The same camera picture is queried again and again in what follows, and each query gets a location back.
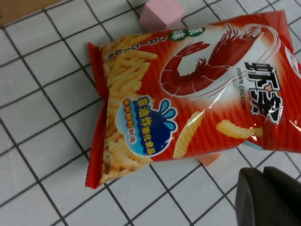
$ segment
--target red snack bag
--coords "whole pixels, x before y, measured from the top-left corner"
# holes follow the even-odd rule
[[[284,11],[89,50],[104,107],[88,187],[153,161],[204,155],[210,164],[241,143],[301,152],[301,65]]]

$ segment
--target brown cardboard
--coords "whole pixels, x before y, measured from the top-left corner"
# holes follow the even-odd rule
[[[60,0],[0,0],[0,26]]]

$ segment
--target green circle label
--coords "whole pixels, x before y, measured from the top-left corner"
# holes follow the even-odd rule
[[[202,33],[204,33],[205,31],[205,28],[202,27],[202,28],[195,28],[195,29],[190,29],[187,31],[187,35],[189,37],[196,37],[196,36],[199,36],[201,35]]]
[[[194,28],[194,29],[179,29],[169,33],[169,39],[171,41],[182,41],[186,37],[196,37],[204,33],[205,28]]]

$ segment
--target shrimp illustration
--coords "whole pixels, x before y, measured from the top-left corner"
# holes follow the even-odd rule
[[[182,58],[201,51],[210,44],[202,41],[189,44],[169,60],[160,77],[161,86],[167,93],[183,97],[209,87],[230,67],[237,64],[263,34],[260,27],[245,29],[244,34],[239,34],[238,29],[230,24],[227,24],[227,27],[227,31],[214,47],[209,60],[198,59],[196,69],[192,73],[184,76],[179,74],[178,66]]]

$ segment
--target pink block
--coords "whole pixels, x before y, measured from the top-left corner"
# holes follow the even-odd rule
[[[140,15],[139,23],[147,32],[182,27],[185,8],[177,0],[149,0]]]

